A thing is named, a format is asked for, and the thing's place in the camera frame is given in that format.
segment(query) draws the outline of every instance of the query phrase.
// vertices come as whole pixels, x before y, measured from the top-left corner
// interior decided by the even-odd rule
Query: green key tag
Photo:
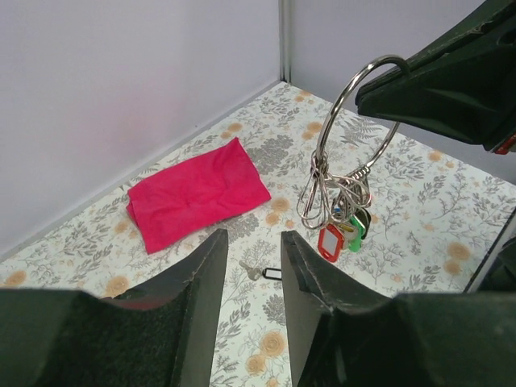
[[[347,248],[349,248],[351,252],[358,252],[362,247],[362,235],[365,233],[365,228],[362,222],[356,219],[354,216],[352,216],[350,221],[352,225],[358,229],[358,236],[349,242]]]

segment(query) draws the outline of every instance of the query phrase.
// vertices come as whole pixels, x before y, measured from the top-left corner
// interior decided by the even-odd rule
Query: table
[[[212,231],[229,231],[213,387],[290,386],[281,283],[248,280],[238,265],[280,266],[280,233],[301,225],[296,203],[330,103],[281,83],[171,152],[138,177],[0,264],[4,286],[80,288],[116,296],[178,262]],[[330,169],[347,173],[365,161],[386,129],[345,112],[327,143]],[[182,160],[239,137],[272,201],[146,254],[127,216],[127,190]],[[336,265],[385,295],[461,291],[516,205],[516,187],[404,135],[372,169],[372,227],[360,252]]]

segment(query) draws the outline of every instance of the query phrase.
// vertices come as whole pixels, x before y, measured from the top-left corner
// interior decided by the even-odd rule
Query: patterned table surface
[[[317,243],[317,232],[302,227],[295,206],[329,107],[290,85],[273,87],[2,262],[0,283],[115,296],[187,256],[215,228],[226,228],[230,249],[211,385],[290,386],[281,283],[248,280],[238,261],[279,268],[284,230]],[[331,171],[347,173],[365,161],[385,133],[374,122],[342,114],[327,144]],[[272,201],[147,255],[125,210],[127,189],[236,136]],[[516,205],[513,185],[399,134],[369,184],[369,236],[360,252],[344,252],[336,265],[386,295],[461,291]]]

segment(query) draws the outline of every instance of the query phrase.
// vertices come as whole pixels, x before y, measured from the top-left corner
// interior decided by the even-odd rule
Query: red napkin
[[[127,194],[127,212],[149,254],[271,198],[238,139],[164,169]]]

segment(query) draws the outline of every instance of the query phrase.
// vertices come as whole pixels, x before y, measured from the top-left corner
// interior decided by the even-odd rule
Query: pink fabric
[[[148,177],[128,195],[149,254],[271,198],[238,139]]]

